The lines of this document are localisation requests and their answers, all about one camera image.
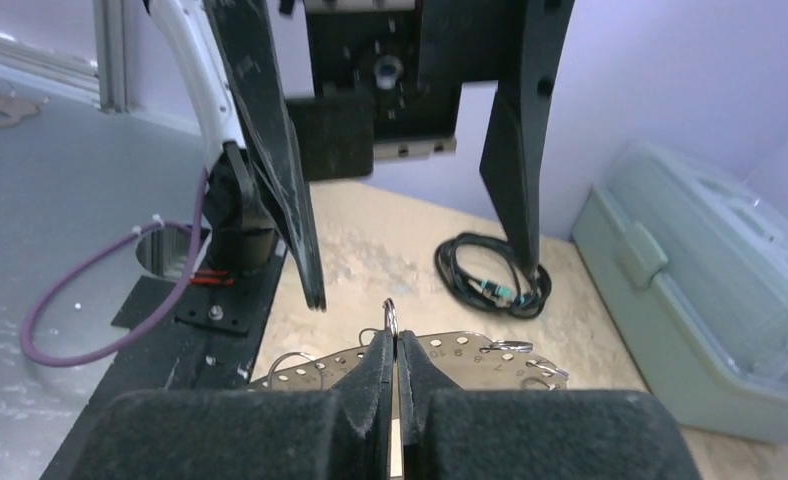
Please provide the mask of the aluminium side rail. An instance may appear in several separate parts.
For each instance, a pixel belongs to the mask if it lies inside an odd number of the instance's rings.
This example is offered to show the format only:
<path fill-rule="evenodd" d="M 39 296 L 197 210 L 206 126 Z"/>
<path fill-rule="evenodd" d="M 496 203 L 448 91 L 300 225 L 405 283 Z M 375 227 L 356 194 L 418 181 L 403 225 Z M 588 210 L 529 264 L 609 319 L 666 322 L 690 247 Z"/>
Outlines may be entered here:
<path fill-rule="evenodd" d="M 127 1 L 0 1 L 0 65 L 85 94 L 101 111 L 131 105 Z"/>

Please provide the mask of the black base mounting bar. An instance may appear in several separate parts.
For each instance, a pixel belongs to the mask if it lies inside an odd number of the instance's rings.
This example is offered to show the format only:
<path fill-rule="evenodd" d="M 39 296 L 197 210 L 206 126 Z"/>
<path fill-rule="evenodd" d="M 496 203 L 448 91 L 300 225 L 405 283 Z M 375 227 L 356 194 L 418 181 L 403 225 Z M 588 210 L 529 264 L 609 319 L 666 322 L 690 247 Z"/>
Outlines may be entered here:
<path fill-rule="evenodd" d="M 241 387 L 250 380 L 274 302 L 286 247 L 230 286 L 190 286 L 177 306 L 119 352 L 42 476 L 65 479 L 90 430 L 118 396 L 136 390 Z"/>

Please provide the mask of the perforated metal key plate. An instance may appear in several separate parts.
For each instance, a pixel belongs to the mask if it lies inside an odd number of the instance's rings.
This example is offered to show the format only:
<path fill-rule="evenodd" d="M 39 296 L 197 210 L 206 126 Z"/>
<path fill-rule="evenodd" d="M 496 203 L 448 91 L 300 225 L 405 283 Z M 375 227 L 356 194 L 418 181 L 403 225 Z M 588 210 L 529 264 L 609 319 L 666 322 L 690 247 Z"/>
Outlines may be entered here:
<path fill-rule="evenodd" d="M 318 390 L 332 387 L 355 369 L 369 348 L 369 328 L 360 344 L 328 356 L 287 353 L 268 373 L 246 386 L 248 390 Z M 523 340 L 493 340 L 472 331 L 420 335 L 419 348 L 442 373 L 465 389 L 558 390 L 567 387 L 569 374 L 538 355 Z"/>

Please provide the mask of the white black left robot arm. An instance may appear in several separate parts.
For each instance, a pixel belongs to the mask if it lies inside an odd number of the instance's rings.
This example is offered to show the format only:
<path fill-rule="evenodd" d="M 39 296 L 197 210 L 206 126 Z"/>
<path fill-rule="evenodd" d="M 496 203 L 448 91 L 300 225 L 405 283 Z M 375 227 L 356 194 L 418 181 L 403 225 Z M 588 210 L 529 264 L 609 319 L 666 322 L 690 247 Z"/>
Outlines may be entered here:
<path fill-rule="evenodd" d="M 148 1 L 204 142 L 216 260 L 253 270 L 259 233 L 293 254 L 307 305 L 324 310 L 310 186 L 368 176 L 378 159 L 455 146 L 465 85 L 496 86 L 479 172 L 499 249 L 527 279 L 510 295 L 468 279 L 454 242 L 436 255 L 451 289 L 518 313 L 548 295 L 539 187 L 570 1 Z"/>

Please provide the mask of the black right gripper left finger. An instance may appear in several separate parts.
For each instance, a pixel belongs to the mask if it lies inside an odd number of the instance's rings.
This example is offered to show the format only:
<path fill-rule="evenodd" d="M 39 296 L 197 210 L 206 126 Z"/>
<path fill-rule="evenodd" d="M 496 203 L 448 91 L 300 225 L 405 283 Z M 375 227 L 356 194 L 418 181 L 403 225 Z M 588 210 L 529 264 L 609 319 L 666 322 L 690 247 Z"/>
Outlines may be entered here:
<path fill-rule="evenodd" d="M 394 338 L 322 391 L 139 391 L 92 429 L 73 479 L 387 479 Z"/>

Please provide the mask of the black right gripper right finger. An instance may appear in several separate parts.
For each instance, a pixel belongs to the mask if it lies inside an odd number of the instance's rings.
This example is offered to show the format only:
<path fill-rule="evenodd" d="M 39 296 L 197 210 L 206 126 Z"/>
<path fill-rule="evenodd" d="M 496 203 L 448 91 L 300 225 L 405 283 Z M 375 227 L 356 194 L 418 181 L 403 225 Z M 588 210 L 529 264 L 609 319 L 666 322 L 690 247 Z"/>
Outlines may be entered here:
<path fill-rule="evenodd" d="M 676 420 L 633 390 L 465 390 L 396 347 L 407 479 L 698 479 Z"/>

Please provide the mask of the green plastic toolbox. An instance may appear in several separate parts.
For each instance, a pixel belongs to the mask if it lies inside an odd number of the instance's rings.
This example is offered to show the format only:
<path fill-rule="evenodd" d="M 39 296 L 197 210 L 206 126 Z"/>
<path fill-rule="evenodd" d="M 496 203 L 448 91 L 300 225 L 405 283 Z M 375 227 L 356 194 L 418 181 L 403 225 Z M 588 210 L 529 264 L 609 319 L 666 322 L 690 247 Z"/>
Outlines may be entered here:
<path fill-rule="evenodd" d="M 788 442 L 788 221 L 650 143 L 594 186 L 572 237 L 650 391 L 683 425 Z"/>

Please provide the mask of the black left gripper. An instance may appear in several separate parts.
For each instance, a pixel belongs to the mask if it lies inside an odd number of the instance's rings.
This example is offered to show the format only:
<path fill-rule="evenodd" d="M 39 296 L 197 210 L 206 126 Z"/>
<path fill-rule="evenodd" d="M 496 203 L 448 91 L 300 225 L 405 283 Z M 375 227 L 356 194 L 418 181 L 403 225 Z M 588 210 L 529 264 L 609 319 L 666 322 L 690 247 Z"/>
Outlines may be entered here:
<path fill-rule="evenodd" d="M 540 171 L 573 0 L 284 1 L 283 16 L 304 11 L 314 89 L 287 106 L 267 3 L 204 7 L 260 198 L 309 309 L 327 304 L 305 179 L 363 178 L 378 160 L 454 152 L 464 83 L 497 84 L 479 172 L 517 266 L 536 271 Z"/>

